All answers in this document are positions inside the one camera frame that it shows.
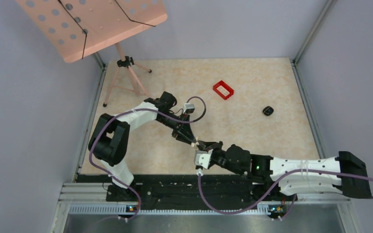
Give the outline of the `black earbud charging case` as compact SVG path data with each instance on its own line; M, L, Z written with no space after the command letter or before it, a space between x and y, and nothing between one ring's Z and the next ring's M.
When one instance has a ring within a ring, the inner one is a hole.
M265 115L265 116L270 116L272 115L274 112L274 109L271 107L271 106L267 106L263 109L262 113Z

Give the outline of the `cream earbud charging case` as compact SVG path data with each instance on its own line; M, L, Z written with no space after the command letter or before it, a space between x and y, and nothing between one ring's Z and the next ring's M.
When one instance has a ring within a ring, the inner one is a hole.
M191 142L190 145L195 151L200 150L200 143L199 140L196 138L195 141Z

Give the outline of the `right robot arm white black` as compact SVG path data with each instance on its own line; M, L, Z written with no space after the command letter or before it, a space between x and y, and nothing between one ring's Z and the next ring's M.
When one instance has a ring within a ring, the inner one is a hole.
M235 144L223 150L222 142L199 141L195 150L197 168L216 165L247 178L262 185L271 200L307 193L338 193L354 199L372 196L366 164L349 151L324 159L294 160L251 154Z

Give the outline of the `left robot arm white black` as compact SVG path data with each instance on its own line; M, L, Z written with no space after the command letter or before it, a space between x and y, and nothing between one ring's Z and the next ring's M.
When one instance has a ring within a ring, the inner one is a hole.
M140 105L118 115L102 114L95 126L89 142L90 158L102 162L105 171L118 186L118 195L124 200L132 200L136 196L136 187L132 184L133 174L124 161L127 152L130 132L140 126L158 121L172 129L172 136L183 143L197 142L190 124L190 114L195 111L194 104L187 102L177 116L172 107L177 99L169 92L163 92L161 97L145 99Z

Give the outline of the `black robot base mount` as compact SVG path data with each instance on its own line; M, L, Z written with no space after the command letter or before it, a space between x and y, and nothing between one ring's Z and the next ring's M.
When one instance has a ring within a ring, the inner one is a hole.
M250 207L271 182L256 184L238 175L135 175L131 189L113 184L108 175L78 175L78 183L102 183L107 202L126 203L125 211L233 212Z

